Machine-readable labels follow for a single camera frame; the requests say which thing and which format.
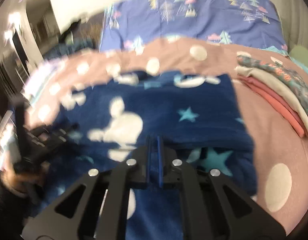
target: stack of folded clothes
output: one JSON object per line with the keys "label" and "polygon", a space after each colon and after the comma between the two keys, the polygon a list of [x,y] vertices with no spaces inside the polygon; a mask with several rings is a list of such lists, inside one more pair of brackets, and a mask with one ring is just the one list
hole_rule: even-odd
{"label": "stack of folded clothes", "polygon": [[240,81],[268,101],[299,137],[308,137],[308,85],[300,75],[277,61],[269,64],[245,56],[237,61]]}

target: black sleeve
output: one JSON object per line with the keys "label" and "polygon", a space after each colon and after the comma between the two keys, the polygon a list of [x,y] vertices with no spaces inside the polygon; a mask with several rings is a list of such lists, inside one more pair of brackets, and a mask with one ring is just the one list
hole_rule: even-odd
{"label": "black sleeve", "polygon": [[20,239],[29,199],[10,192],[0,179],[0,239]]}

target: blue fleece fabric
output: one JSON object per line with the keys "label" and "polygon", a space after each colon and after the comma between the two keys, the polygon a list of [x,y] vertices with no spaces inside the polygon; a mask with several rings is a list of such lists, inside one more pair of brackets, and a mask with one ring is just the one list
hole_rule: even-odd
{"label": "blue fleece fabric", "polygon": [[[117,81],[126,77],[132,85]],[[230,78],[221,75],[215,80],[201,82],[201,77],[179,72],[153,77],[139,71],[73,92],[73,98],[84,94],[85,103],[72,110],[61,107],[55,125],[78,123],[79,131],[71,134],[78,145],[68,147],[66,154],[52,161],[46,198],[39,209],[90,168],[104,171],[115,167],[118,162],[111,149],[123,154],[132,146],[144,145],[147,136],[161,136],[182,160],[205,171],[218,168],[250,195],[255,194],[253,141],[238,111]],[[127,222],[126,239],[182,239],[178,194],[158,188],[157,148],[151,149],[151,155],[150,186],[134,190],[136,208]]]}

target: beige folded garment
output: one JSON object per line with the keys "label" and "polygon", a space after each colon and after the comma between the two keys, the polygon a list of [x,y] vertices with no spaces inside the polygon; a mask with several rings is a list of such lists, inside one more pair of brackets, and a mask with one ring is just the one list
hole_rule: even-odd
{"label": "beige folded garment", "polygon": [[257,68],[238,66],[236,67],[236,72],[244,77],[253,76],[279,94],[299,114],[308,132],[308,116],[295,94],[284,83],[266,71]]}

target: red folded garment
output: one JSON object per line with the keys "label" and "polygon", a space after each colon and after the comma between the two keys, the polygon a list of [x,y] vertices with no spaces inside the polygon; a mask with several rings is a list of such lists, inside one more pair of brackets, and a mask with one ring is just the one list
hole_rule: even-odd
{"label": "red folded garment", "polygon": [[254,77],[246,78],[239,76],[239,79],[252,91],[256,92],[257,94],[262,96],[267,102],[269,102],[271,106],[290,123],[290,125],[295,129],[296,133],[299,135],[300,138],[305,135],[305,125],[301,121],[298,114],[290,108],[290,106],[286,103],[285,100],[283,100],[281,96],[279,96],[276,92],[274,92],[272,89],[270,89]]}

